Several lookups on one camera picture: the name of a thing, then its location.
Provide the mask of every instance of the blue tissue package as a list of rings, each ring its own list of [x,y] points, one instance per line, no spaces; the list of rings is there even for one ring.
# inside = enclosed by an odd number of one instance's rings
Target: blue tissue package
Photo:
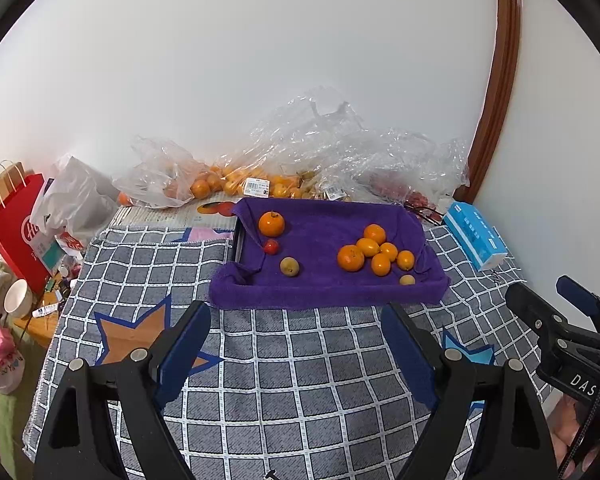
[[[444,222],[477,270],[493,269],[507,256],[507,247],[495,229],[471,204],[453,202]]]

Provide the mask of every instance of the white wall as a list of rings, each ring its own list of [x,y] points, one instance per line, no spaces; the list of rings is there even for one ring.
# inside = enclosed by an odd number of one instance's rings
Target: white wall
[[[600,296],[600,55],[557,0],[523,0],[513,96],[476,205],[536,292],[591,326],[555,281]]]
[[[496,0],[36,0],[0,44],[0,160],[104,173],[135,134],[230,150],[306,89],[372,126],[472,138]]]

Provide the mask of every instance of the purple cloth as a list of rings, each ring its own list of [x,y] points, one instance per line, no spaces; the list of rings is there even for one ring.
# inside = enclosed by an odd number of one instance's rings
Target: purple cloth
[[[267,211],[285,218],[285,231],[277,238],[280,252],[262,251],[267,238],[258,230],[258,220]],[[288,198],[243,198],[234,207],[246,236],[240,263],[222,266],[211,280],[209,297],[219,308],[288,308],[301,310],[323,306],[367,306],[399,303],[438,303],[447,287],[436,253],[426,243],[422,225],[400,206]],[[347,244],[362,238],[369,224],[381,225],[387,241],[399,251],[410,250],[414,269],[401,271],[392,264],[391,273],[379,277],[371,261],[358,272],[338,266],[337,254]],[[300,263],[294,278],[280,272],[280,261],[292,256]],[[414,285],[400,285],[404,274],[412,274]]]

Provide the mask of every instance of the clear plastic bag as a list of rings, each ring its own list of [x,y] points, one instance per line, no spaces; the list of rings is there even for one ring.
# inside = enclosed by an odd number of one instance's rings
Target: clear plastic bag
[[[179,207],[222,189],[219,175],[171,140],[137,136],[131,147],[142,162],[113,180],[122,205]]]
[[[337,103],[322,113],[324,103]],[[248,145],[220,158],[228,194],[247,178],[269,180],[279,198],[411,203],[433,206],[466,178],[467,145],[438,144],[405,130],[369,130],[340,95],[318,88],[275,110]]]
[[[89,167],[71,157],[48,189],[40,190],[30,222],[44,234],[66,230],[86,247],[109,225],[117,210],[116,203],[98,191]]]

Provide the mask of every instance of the metal screw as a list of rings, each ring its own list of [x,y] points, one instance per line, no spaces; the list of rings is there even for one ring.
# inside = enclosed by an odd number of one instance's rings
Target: metal screw
[[[80,368],[82,368],[83,364],[84,364],[84,361],[82,359],[80,359],[79,357],[77,359],[71,359],[71,362],[69,363],[69,370],[71,370],[72,372],[75,372],[76,370],[79,370]]]
[[[459,350],[456,350],[455,348],[447,348],[445,350],[445,357],[450,361],[459,361],[460,359],[462,359],[462,354]]]
[[[521,372],[525,367],[520,359],[509,359],[509,368],[516,372]]]
[[[147,352],[144,348],[136,348],[133,352],[131,352],[130,357],[132,361],[137,363],[138,361],[145,359],[148,353],[149,352]]]

